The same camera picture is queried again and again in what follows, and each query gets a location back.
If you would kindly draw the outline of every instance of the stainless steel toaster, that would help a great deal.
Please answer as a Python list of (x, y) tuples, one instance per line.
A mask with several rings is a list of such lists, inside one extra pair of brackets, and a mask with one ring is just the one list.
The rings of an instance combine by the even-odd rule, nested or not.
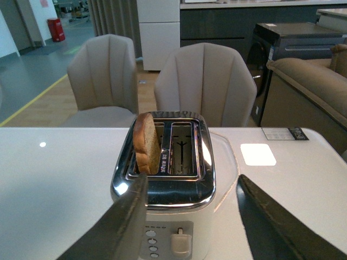
[[(161, 155), (148, 176), (148, 206), (141, 259), (202, 260), (211, 238), (216, 179), (209, 131), (193, 112), (151, 112)], [(138, 176), (129, 129), (114, 170), (111, 194), (122, 195)]]

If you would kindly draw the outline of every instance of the yellow floor line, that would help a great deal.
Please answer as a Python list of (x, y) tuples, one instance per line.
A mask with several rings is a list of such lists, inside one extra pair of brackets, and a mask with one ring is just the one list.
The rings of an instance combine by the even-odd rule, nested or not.
[(62, 78), (58, 79), (56, 82), (54, 82), (52, 85), (50, 85), (47, 89), (45, 89), (42, 93), (40, 93), (36, 98), (34, 98), (33, 100), (31, 100), (29, 103), (27, 103), (25, 106), (23, 106), (21, 109), (19, 109), (16, 113), (14, 113), (13, 115), (11, 115), (10, 117), (8, 117), (5, 121), (3, 121), (2, 123), (0, 123), (0, 127), (4, 126), (5, 124), (7, 124), (10, 120), (12, 120), (15, 116), (17, 116), (20, 112), (22, 112), (23, 110), (25, 110), (26, 108), (28, 108), (32, 103), (34, 103), (36, 100), (38, 100), (40, 97), (42, 97), (45, 93), (47, 93), (49, 90), (51, 90), (55, 85), (57, 85), (58, 83), (60, 83), (63, 79), (65, 79), (67, 77), (67, 74), (65, 76), (63, 76)]

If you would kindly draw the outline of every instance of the slice of toasted bread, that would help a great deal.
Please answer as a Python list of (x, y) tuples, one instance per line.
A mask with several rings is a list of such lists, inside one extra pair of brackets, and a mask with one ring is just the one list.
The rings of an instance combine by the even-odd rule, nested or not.
[(160, 146), (151, 113), (143, 113), (137, 117), (133, 130), (133, 145), (139, 171), (150, 175), (157, 174)]

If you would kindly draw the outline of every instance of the beige upholstered chair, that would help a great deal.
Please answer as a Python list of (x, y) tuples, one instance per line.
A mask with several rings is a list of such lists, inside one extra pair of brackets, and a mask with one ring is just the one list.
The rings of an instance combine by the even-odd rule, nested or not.
[(133, 42), (117, 35), (88, 40), (69, 64), (78, 112), (63, 127), (128, 127), (138, 114)]
[(155, 84), (158, 110), (200, 113), (210, 127), (246, 126), (255, 96), (241, 55), (211, 43), (171, 53)]

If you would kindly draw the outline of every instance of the toaster control panel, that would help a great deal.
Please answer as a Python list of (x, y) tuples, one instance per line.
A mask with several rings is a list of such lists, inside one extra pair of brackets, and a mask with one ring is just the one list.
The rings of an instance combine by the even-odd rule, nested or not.
[(183, 259), (192, 258), (193, 222), (146, 222), (140, 258)]

